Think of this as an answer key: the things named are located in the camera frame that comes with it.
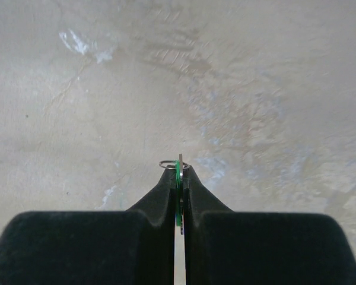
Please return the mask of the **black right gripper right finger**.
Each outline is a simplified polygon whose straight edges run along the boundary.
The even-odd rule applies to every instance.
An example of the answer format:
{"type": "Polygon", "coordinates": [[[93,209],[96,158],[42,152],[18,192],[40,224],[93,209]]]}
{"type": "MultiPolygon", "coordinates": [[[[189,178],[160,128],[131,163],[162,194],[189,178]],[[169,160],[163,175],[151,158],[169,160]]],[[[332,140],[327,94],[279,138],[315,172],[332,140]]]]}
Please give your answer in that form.
{"type": "Polygon", "coordinates": [[[236,212],[184,172],[187,284],[356,284],[341,226],[314,213],[236,212]]]}

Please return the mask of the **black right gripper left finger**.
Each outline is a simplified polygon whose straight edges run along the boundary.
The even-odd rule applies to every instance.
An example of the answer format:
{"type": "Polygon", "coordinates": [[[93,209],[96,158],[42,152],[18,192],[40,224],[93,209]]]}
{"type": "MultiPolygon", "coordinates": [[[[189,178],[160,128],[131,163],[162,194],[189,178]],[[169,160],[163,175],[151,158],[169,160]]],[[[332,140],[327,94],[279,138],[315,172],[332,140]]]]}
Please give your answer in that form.
{"type": "Polygon", "coordinates": [[[0,237],[0,284],[173,284],[174,170],[125,211],[28,211],[0,237]]]}

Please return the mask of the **metal keyring with carabiner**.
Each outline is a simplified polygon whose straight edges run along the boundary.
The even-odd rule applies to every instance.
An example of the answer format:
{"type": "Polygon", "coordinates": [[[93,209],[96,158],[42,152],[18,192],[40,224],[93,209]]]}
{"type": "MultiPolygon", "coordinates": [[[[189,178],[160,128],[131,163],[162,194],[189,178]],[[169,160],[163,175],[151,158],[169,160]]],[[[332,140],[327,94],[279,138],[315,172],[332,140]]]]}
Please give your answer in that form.
{"type": "MultiPolygon", "coordinates": [[[[175,170],[177,165],[180,166],[178,160],[162,160],[159,162],[160,167],[169,170],[175,170]]],[[[190,165],[185,162],[182,163],[182,166],[184,170],[190,168],[190,165]]]]}

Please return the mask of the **green-capped key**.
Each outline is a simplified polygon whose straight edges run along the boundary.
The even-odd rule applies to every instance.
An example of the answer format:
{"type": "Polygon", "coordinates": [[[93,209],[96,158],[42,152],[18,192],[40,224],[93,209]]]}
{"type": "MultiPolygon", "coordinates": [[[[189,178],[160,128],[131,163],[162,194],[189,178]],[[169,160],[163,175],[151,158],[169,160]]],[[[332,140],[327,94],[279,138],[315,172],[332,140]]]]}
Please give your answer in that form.
{"type": "Polygon", "coordinates": [[[183,235],[183,154],[179,154],[176,160],[176,226],[180,228],[180,234],[183,235]]]}

